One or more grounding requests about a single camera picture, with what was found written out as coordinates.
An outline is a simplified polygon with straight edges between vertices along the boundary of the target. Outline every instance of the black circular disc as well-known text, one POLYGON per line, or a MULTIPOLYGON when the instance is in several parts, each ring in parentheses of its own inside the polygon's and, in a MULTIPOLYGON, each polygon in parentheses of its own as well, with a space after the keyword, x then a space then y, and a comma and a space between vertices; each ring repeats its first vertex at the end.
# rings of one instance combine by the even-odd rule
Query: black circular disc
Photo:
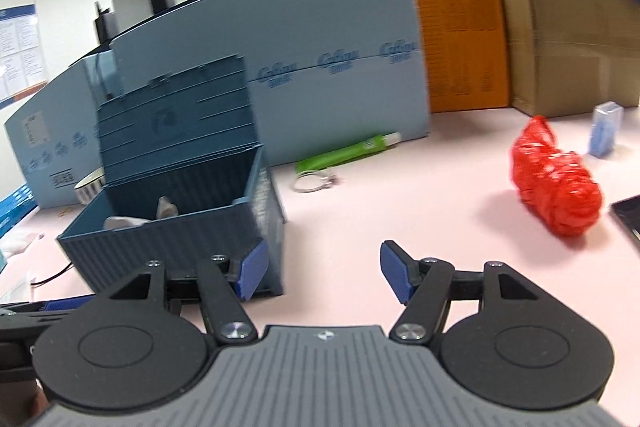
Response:
POLYGON ((472 393, 514 409, 599 398, 613 369, 609 341, 571 311, 541 311, 524 303, 463 319, 444 334, 443 367, 472 393))
POLYGON ((83 312, 49 328, 34 347, 33 365, 50 398, 88 409, 139 409, 183 391, 207 360, 198 328, 161 308, 111 301, 108 314, 83 312))

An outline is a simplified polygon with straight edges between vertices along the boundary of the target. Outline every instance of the red plastic bag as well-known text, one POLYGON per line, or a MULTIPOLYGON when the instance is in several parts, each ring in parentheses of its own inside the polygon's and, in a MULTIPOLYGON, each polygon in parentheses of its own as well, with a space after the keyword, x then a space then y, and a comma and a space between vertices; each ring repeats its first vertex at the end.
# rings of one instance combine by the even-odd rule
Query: red plastic bag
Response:
POLYGON ((575 152, 556 147, 542 116, 533 117, 511 148, 511 179, 520 199, 558 235, 581 235, 596 223, 602 193, 575 152))

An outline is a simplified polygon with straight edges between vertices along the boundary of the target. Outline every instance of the blue gripper pad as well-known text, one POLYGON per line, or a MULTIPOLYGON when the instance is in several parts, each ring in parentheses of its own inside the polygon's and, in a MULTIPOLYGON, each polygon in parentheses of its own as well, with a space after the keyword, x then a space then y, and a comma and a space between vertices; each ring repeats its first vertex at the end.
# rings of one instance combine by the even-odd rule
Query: blue gripper pad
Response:
POLYGON ((59 312, 63 310, 75 310, 86 302, 93 299, 95 295, 82 295, 80 297, 71 297, 69 299, 58 299, 56 301, 49 301, 43 307, 44 312, 59 312))
POLYGON ((266 241, 261 241, 242 261, 236 283, 236 295, 241 301, 248 301, 252 297, 268 267, 269 247, 266 241))
POLYGON ((380 268, 400 303, 407 304, 415 291, 409 280, 409 269, 386 243, 380 247, 380 268))

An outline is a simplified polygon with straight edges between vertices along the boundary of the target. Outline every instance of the blue printed logo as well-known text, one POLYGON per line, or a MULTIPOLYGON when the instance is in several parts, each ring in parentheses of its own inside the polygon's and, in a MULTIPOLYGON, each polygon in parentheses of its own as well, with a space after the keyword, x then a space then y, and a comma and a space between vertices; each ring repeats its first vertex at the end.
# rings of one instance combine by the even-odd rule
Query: blue printed logo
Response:
POLYGON ((354 50, 345 52, 343 49, 336 50, 333 53, 325 53, 318 57, 318 66, 328 68, 329 74, 342 73, 343 71, 353 68, 353 60, 358 58, 360 52, 354 50))
POLYGON ((297 69, 298 65, 283 64, 282 62, 276 62, 271 68, 260 68, 258 70, 257 80, 266 82, 268 78, 272 76, 280 76, 281 74, 291 74, 297 69))
POLYGON ((398 62, 404 62, 411 58, 411 53, 418 49, 418 45, 415 42, 406 42, 404 39, 400 39, 396 42, 385 42, 380 46, 380 55, 383 57, 389 57, 390 64, 397 64, 398 62))
POLYGON ((86 139, 86 136, 84 134, 79 131, 74 133, 74 149, 82 149, 82 147, 84 147, 87 142, 88 140, 86 139))
POLYGON ((297 68, 298 65, 295 62, 293 64, 276 62, 271 68, 260 68, 258 70, 257 80, 260 83, 268 82, 269 87, 281 86, 282 84, 291 82, 291 73, 296 71, 297 68))
POLYGON ((56 156, 66 156, 69 152, 69 147, 62 142, 56 143, 56 156))
POLYGON ((178 117, 175 111, 170 107, 164 107, 156 111, 153 119, 151 120, 151 130, 154 134, 159 134, 163 129, 167 127, 175 127, 178 123, 178 117))

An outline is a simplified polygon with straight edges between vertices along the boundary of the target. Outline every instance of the black tablet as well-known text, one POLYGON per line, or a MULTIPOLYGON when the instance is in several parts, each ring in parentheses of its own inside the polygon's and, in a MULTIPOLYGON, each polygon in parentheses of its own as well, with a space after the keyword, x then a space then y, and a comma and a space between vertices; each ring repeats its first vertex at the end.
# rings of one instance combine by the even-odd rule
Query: black tablet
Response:
POLYGON ((611 212, 640 249, 640 196, 612 204, 611 212))

